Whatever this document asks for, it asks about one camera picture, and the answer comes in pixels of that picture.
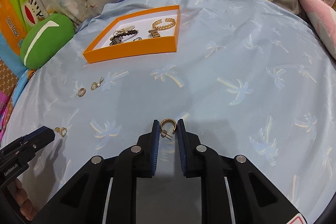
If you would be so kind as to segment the person left hand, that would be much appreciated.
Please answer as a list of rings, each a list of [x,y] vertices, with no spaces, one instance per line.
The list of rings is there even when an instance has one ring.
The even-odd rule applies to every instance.
[[[14,198],[20,207],[21,214],[28,220],[32,221],[38,211],[28,198],[27,192],[23,189],[22,183],[17,178],[14,180],[15,194]]]

